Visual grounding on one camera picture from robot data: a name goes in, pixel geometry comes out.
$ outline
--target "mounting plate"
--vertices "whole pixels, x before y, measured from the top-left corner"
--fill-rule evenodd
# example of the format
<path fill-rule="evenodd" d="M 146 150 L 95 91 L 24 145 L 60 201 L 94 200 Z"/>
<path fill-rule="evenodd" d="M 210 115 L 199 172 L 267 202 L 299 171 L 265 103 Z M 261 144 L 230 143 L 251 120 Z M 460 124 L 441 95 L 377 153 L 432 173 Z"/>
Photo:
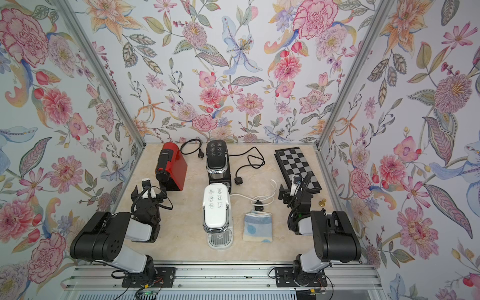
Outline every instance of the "mounting plate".
<path fill-rule="evenodd" d="M 303 273 L 301 278 L 297 280 L 293 279 L 293 268 L 291 267 L 277 267 L 275 268 L 275 282 L 277 288 L 297 288 L 297 287 L 310 287 L 320 288 L 327 286 L 327 279 L 325 273 L 322 270 L 319 275 L 320 281 L 315 278 L 313 273 Z"/>
<path fill-rule="evenodd" d="M 173 286 L 173 281 L 175 280 L 175 268 L 160 268 L 160 267 L 155 267 L 158 276 L 163 277 L 163 284 L 161 282 L 157 282 L 150 286 L 151 288 L 171 288 Z M 121 284 L 122 288 L 141 288 L 142 286 L 140 285 L 139 282 L 131 282 L 132 278 L 130 276 L 126 276 L 123 279 L 123 282 Z"/>

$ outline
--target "beige tabletop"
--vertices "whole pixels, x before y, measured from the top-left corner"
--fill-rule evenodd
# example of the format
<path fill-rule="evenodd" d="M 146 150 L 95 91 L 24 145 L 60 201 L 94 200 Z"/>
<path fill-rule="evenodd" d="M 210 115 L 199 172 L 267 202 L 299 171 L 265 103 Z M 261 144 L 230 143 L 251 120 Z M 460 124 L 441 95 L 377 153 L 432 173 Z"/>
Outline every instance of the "beige tabletop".
<path fill-rule="evenodd" d="M 156 184 L 155 166 L 162 144 L 148 144 L 138 162 L 136 169 L 130 179 L 127 190 L 123 195 L 116 212 L 130 211 L 132 200 L 130 193 L 139 186 L 141 180 L 149 177 L 152 183 Z M 229 144 L 230 155 L 247 151 L 252 144 Z M 280 168 L 275 160 L 274 153 L 277 149 L 295 147 L 294 145 L 281 144 L 255 144 L 265 157 L 266 164 L 260 169 L 251 167 L 242 168 L 239 176 L 243 178 L 242 185 L 233 182 L 235 171 L 238 167 L 248 164 L 247 156 L 236 156 L 230 158 L 230 170 L 232 174 L 232 193 L 239 193 L 253 198 L 257 195 L 271 194 L 273 191 L 270 179 L 274 179 L 278 188 L 280 184 L 285 187 Z M 196 144 L 189 144 L 184 147 L 184 152 L 190 152 L 198 147 Z M 326 186 L 320 172 L 320 167 L 311 145 L 300 146 L 307 158 L 320 185 Z M 125 241 L 125 245 L 142 254 L 148 254 L 154 260 L 171 261 L 293 261 L 297 254 L 305 253 L 313 247 L 312 236 L 295 235 L 287 227 L 287 217 L 290 208 L 278 200 L 278 188 L 275 193 L 275 202 L 265 206 L 264 211 L 272 214 L 273 220 L 273 242 L 247 242 L 243 241 L 243 227 L 245 213 L 251 211 L 253 206 L 250 200 L 243 197 L 232 196 L 232 213 L 234 219 L 234 239 L 230 248 L 225 250 L 214 250 L 207 244 L 207 233 L 204 231 L 203 223 L 203 193 L 208 185 L 208 175 L 205 169 L 205 159 L 199 159 L 197 153 L 184 156 L 187 161 L 187 177 L 185 187 L 180 192 L 167 192 L 173 203 L 173 210 L 160 209 L 161 228 L 156 242 L 135 243 Z M 333 207 L 328 192 L 323 189 L 320 193 L 314 194 L 312 199 L 312 210 L 322 209 L 319 201 L 327 199 L 325 209 L 332 211 Z"/>

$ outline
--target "blue polka dot cloth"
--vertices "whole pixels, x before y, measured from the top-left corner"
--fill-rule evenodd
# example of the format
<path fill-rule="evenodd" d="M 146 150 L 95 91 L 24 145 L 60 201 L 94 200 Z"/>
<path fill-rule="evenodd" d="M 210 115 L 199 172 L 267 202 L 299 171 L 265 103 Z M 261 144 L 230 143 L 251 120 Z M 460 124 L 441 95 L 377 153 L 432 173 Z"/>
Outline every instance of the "blue polka dot cloth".
<path fill-rule="evenodd" d="M 246 213 L 243 240 L 271 243 L 273 241 L 272 214 L 256 210 Z"/>

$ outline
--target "black and white checkered board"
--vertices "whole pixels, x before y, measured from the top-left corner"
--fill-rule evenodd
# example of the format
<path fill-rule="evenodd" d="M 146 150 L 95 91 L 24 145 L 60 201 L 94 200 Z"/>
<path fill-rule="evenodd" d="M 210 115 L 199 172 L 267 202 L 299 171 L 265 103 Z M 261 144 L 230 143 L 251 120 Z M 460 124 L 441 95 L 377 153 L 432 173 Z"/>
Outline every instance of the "black and white checkered board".
<path fill-rule="evenodd" d="M 292 174 L 301 175 L 304 178 L 307 172 L 312 170 L 299 147 L 276 150 L 275 158 L 289 189 L 292 185 L 290 179 Z M 308 184 L 308 189 L 311 194 L 317 194 L 322 189 L 315 174 Z"/>

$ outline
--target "wallpaper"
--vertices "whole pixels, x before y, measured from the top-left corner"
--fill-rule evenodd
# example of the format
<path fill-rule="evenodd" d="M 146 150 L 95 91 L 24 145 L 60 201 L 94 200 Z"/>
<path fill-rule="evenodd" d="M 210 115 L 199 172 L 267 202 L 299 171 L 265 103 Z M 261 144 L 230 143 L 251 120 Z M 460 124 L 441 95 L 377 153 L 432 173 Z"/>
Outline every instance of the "wallpaper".
<path fill-rule="evenodd" d="M 79 0 L 147 142 L 315 142 L 375 0 Z"/>
<path fill-rule="evenodd" d="M 0 1 L 0 300 L 57 299 L 139 147 L 47 1 Z"/>
<path fill-rule="evenodd" d="M 322 153 L 392 300 L 480 299 L 474 0 L 397 0 Z"/>

